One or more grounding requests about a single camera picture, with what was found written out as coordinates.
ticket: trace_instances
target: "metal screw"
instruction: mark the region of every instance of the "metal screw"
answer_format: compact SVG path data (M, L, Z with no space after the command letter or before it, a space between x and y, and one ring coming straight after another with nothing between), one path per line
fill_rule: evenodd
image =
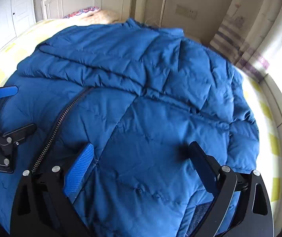
M30 174L30 171L29 171L29 170L25 170L25 171L22 173L23 176L28 176L29 174Z
M260 172L258 170L256 170L256 169L253 170L253 174L256 175L256 176L260 176Z
M5 164L6 166L8 166L8 165L9 165L9 159L4 159L4 164Z
M60 166L54 166L53 168L52 168L52 172L54 172L54 173L57 173L57 172L59 172L60 171Z
M228 166L222 166L222 171L224 171L224 172L230 172L231 171L231 169L230 169L230 167L228 167Z

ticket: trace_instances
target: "yellow bedsheet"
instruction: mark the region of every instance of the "yellow bedsheet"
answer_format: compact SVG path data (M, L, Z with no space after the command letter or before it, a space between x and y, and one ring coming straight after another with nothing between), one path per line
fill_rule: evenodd
M238 70L243 78L244 97L254 113L259 129L259 155L257 170L260 171L271 201L272 212L277 211L280 199L281 157L276 123L262 88Z

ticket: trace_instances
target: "wardrobe door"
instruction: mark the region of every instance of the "wardrobe door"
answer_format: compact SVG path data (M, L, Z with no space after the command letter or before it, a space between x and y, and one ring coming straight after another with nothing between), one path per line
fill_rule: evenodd
M32 0L11 0L13 25L17 36L35 24Z
M11 0L0 0L0 49L16 37L10 3Z

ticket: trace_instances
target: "blue gripper pad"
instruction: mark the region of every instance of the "blue gripper pad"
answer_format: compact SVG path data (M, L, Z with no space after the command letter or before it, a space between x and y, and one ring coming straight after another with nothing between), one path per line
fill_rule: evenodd
M0 98L15 95L17 94L17 92L18 92L17 86L0 87Z
M63 191L67 197L77 190L93 158L94 146L89 143L65 175L65 185Z

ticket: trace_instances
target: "bed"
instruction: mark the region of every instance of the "bed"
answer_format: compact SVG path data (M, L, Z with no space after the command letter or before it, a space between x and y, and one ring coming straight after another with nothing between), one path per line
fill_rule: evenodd
M84 20L55 19L44 20L32 26L0 52L0 86L16 70L17 64L29 56L36 45L62 29L72 25L110 24L118 17L109 17L109 13L101 11ZM250 77L239 71L243 78L243 92L252 109L260 133L260 153L257 158L257 169L262 173L268 194L271 199L273 213L278 208L281 165L280 146L276 123L273 119L268 101L262 88Z
M31 55L42 41L52 37L64 28L91 24L112 24L124 21L132 16L143 21L145 0L84 0L82 4L66 7L68 0L42 0L42 12L45 20L38 22L17 39L0 51L0 86L3 86L17 64ZM102 10L83 19L62 19L63 16L87 6L98 6ZM243 76L243 92L247 103L254 113L260 134L260 152L257 169L261 172L271 201L274 218L280 209L282 152L275 116L266 97L267 90L250 77Z

